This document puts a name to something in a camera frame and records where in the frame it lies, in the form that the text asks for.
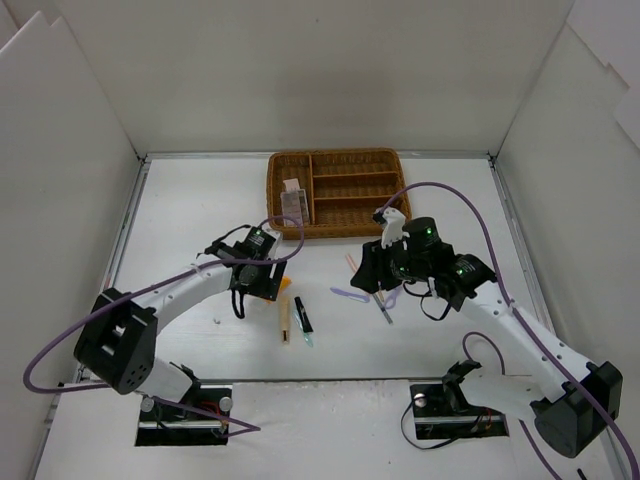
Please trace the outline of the black makeup tube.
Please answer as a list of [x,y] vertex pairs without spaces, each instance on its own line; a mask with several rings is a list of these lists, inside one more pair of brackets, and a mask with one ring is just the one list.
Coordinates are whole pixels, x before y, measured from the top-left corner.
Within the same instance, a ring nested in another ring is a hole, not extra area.
[[294,298],[294,305],[295,305],[295,313],[298,313],[301,317],[304,331],[307,333],[313,333],[314,332],[313,327],[310,323],[310,320],[306,312],[305,306],[302,302],[302,299],[299,296],[296,296]]

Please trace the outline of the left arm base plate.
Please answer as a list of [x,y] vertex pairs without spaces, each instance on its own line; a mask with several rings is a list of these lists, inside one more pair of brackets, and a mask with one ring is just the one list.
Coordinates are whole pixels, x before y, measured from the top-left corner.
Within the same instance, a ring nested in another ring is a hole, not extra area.
[[[229,417],[232,387],[204,385],[192,405],[218,416]],[[229,423],[209,415],[162,404],[144,397],[141,401],[136,447],[225,446]]]

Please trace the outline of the clear mauve eyeshadow palette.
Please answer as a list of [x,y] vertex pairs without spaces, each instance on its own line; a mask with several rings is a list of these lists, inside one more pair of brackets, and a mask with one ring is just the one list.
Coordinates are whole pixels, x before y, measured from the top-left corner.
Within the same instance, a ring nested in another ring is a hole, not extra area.
[[293,220],[298,224],[308,225],[310,223],[309,206],[305,189],[296,189],[282,192],[280,194],[282,214],[285,226],[294,226]]

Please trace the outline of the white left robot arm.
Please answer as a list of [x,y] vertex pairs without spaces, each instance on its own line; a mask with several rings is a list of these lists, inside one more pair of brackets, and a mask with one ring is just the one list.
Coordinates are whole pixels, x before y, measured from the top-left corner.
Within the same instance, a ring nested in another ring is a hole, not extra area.
[[176,282],[131,299],[115,288],[103,291],[74,357],[117,393],[164,399],[164,408],[175,418],[191,418],[200,406],[201,382],[188,367],[156,355],[158,335],[214,295],[228,292],[238,319],[245,317],[245,297],[275,300],[286,263],[271,261],[281,241],[277,231],[251,227],[245,239],[232,246],[214,241]]

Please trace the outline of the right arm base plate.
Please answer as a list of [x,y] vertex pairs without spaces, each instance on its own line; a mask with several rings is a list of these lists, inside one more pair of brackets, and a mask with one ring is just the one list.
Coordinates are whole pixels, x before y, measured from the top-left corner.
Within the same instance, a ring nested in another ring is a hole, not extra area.
[[413,427],[420,443],[509,436],[506,417],[501,412],[487,407],[454,407],[441,383],[411,383],[409,392],[411,407],[407,414],[411,419],[404,417],[403,425]]

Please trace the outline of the beige concealer tube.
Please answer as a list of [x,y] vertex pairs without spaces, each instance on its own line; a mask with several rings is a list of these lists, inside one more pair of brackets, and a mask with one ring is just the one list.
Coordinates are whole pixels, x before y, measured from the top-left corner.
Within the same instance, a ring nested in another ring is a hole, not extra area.
[[290,298],[283,295],[278,300],[279,305],[279,331],[280,340],[283,344],[290,343],[290,329],[291,329],[291,306]]

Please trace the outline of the pink rectangular compact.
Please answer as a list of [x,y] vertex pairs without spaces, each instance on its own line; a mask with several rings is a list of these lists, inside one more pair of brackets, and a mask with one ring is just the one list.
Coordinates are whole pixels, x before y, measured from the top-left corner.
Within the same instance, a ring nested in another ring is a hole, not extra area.
[[297,178],[284,179],[283,185],[284,185],[284,190],[286,192],[292,192],[292,191],[297,191],[301,189],[299,180]]

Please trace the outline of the orange sunscreen tube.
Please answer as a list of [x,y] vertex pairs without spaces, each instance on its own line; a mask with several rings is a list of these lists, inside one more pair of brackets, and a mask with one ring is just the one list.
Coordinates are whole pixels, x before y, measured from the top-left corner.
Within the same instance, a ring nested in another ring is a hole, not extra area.
[[289,277],[284,276],[280,280],[278,288],[273,290],[273,291],[271,291],[269,293],[269,295],[264,298],[264,300],[267,301],[267,302],[275,301],[277,299],[277,297],[279,296],[279,294],[282,293],[285,289],[287,289],[291,284],[292,284],[292,280]]

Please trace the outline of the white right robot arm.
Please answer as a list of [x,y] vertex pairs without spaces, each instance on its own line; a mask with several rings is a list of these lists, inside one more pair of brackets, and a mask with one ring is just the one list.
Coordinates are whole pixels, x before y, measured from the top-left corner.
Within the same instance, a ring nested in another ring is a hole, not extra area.
[[395,208],[377,212],[379,240],[363,246],[353,287],[369,294],[425,282],[432,294],[524,364],[531,378],[491,374],[477,361],[454,364],[442,378],[445,405],[464,412],[489,407],[534,424],[558,454],[577,457],[616,418],[623,377],[610,362],[595,364],[574,351],[503,295],[495,272],[472,254],[443,242],[431,217],[408,220]]

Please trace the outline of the pink makeup pen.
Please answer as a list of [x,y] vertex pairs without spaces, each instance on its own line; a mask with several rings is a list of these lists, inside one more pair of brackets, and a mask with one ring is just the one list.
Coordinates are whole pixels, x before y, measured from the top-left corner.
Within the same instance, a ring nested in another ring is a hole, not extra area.
[[348,263],[348,265],[349,265],[349,267],[350,267],[350,269],[351,269],[352,273],[355,273],[355,272],[357,271],[357,266],[356,266],[356,264],[354,263],[353,258],[351,257],[351,255],[350,255],[350,254],[346,254],[346,255],[345,255],[345,258],[346,258],[346,260],[347,260],[347,263]]

